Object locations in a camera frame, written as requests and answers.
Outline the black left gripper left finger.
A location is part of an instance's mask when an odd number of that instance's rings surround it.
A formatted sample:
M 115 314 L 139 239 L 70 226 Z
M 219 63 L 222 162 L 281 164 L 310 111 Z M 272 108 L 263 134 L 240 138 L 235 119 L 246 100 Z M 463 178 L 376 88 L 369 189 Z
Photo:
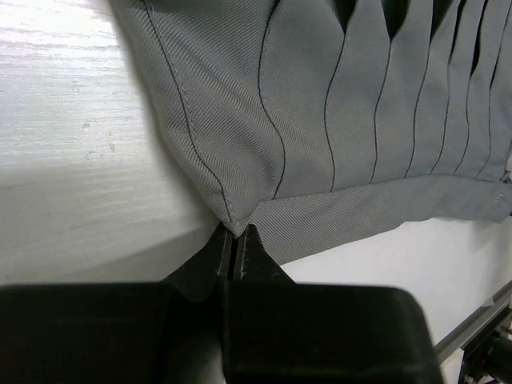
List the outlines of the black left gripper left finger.
M 205 301 L 219 278 L 227 276 L 234 237 L 219 224 L 195 255 L 167 276 L 167 282 L 187 301 Z

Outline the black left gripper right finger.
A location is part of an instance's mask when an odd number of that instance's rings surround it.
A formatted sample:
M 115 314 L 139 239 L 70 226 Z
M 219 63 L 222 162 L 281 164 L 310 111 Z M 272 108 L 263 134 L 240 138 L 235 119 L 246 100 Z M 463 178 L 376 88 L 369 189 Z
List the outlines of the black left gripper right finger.
M 294 284 L 292 278 L 266 252 L 255 225 L 248 225 L 235 240 L 233 280 Z

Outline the grey pleated skirt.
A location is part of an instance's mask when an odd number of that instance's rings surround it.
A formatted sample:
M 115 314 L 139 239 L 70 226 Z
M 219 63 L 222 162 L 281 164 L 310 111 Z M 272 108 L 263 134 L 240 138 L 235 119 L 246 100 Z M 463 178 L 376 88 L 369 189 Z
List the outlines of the grey pleated skirt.
M 235 233 L 501 221 L 508 1 L 116 1 L 171 153 Z

